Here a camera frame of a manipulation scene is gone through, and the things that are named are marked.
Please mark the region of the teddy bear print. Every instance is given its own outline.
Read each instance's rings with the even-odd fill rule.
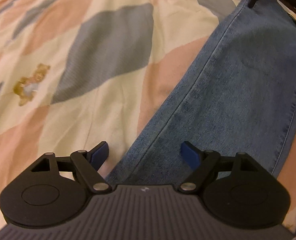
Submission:
[[[44,80],[50,66],[39,64],[32,77],[22,77],[13,87],[13,92],[20,97],[19,106],[24,106],[34,98],[39,83]]]

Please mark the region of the jeans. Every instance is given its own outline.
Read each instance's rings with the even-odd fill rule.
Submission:
[[[242,0],[107,176],[114,184],[180,184],[180,145],[250,154],[277,177],[296,133],[296,21],[277,0]]]

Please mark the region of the bed sheet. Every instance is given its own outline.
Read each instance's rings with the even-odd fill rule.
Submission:
[[[1,0],[0,192],[43,153],[103,140],[106,176],[239,1]],[[295,231],[296,136],[278,179]]]

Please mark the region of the jeans seam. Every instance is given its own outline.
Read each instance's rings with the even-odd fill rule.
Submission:
[[[205,65],[207,65],[207,63],[209,62],[209,59],[212,57],[212,55],[214,54],[215,50],[218,48],[221,40],[223,39],[223,37],[225,36],[226,32],[228,31],[229,27],[232,25],[232,23],[235,21],[235,19],[239,16],[240,12],[244,9],[245,5],[247,4],[248,0],[245,0],[244,4],[240,7],[240,10],[238,11],[238,13],[235,15],[235,17],[231,20],[231,22],[229,23],[229,25],[227,26],[226,30],[224,31],[224,33],[222,34],[221,38],[219,39],[216,47],[214,48],[214,50],[212,51],[211,55],[209,56],[209,58],[207,59]],[[197,60],[196,60],[196,64],[199,62],[200,58],[202,55],[198,56]],[[184,96],[184,98],[181,100],[181,102],[178,104],[178,106],[176,107],[176,109],[173,111],[173,113],[171,114],[171,116],[169,117],[169,119],[166,121],[165,125],[163,126],[163,128],[160,130],[160,132],[157,134],[157,136],[153,139],[153,141],[150,143],[149,147],[147,148],[147,150],[145,151],[145,153],[140,157],[140,160],[137,162],[136,166],[132,169],[131,173],[126,177],[126,179],[128,179],[129,177],[131,177],[131,175],[133,174],[134,170],[136,170],[136,168],[138,167],[139,163],[141,162],[141,160],[144,158],[144,156],[146,155],[146,153],[150,150],[152,144],[158,139],[159,135],[164,131],[165,127],[167,126],[167,124],[169,123],[169,121],[172,119],[172,117],[174,116],[174,114],[176,113],[176,111],[178,110],[178,108],[181,106],[182,102],[185,100],[185,98],[187,97],[187,95],[190,93],[191,89],[194,87],[194,85],[196,84],[198,78],[200,77],[201,73],[204,70],[203,69],[200,71],[200,73],[198,74],[198,77],[196,78],[196,80],[194,81],[194,83],[191,85],[191,87],[189,88],[188,92],[186,93],[186,95]]]
[[[289,135],[289,130],[290,130],[290,128],[291,128],[291,126],[292,126],[292,123],[293,123],[293,119],[294,119],[295,113],[296,113],[296,107],[295,107],[295,110],[294,110],[294,112],[293,112],[293,116],[292,116],[292,119],[291,119],[291,121],[290,121],[290,124],[289,124],[288,130],[287,130],[287,133],[286,133],[286,136],[285,136],[285,139],[284,139],[283,146],[282,146],[282,148],[281,148],[281,150],[280,150],[280,152],[279,152],[279,155],[278,155],[278,157],[277,157],[277,160],[276,160],[276,162],[275,162],[275,165],[274,165],[274,168],[273,168],[271,174],[274,172],[274,170],[275,170],[275,168],[276,168],[276,166],[277,166],[277,163],[278,163],[278,161],[279,161],[279,159],[280,159],[280,156],[281,156],[281,154],[282,154],[282,151],[283,151],[283,149],[284,149],[284,146],[285,146],[286,140],[287,140],[288,135]]]

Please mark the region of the gray ribbed panel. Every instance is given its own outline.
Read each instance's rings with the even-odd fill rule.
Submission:
[[[242,230],[206,212],[198,197],[177,193],[172,186],[118,186],[94,196],[69,222],[47,229],[7,225],[0,240],[290,240],[282,226]]]

